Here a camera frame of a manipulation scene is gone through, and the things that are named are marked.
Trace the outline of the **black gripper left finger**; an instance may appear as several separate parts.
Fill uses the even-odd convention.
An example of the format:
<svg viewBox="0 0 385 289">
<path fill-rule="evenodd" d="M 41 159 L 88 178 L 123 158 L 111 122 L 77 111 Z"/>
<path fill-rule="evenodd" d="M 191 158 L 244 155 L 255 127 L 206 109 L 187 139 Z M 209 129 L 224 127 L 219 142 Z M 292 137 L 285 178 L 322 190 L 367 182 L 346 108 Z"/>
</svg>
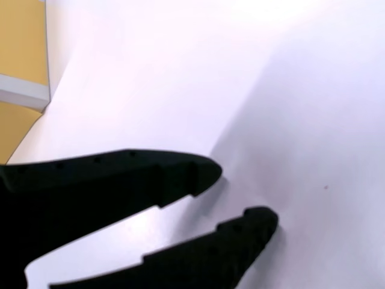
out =
<svg viewBox="0 0 385 289">
<path fill-rule="evenodd" d="M 1 166 L 1 287 L 26 288 L 35 259 L 150 207 L 198 196 L 222 174 L 214 160 L 122 150 Z"/>
</svg>

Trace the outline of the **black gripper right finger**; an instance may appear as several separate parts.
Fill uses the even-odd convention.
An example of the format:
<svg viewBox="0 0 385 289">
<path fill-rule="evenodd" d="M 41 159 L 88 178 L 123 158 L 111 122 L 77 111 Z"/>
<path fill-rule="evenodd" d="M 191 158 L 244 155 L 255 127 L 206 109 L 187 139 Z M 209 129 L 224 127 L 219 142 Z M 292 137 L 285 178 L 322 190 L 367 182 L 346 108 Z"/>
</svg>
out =
<svg viewBox="0 0 385 289">
<path fill-rule="evenodd" d="M 137 266 L 51 288 L 235 288 L 278 224 L 270 208 L 247 208 L 213 232 L 144 256 Z"/>
</svg>

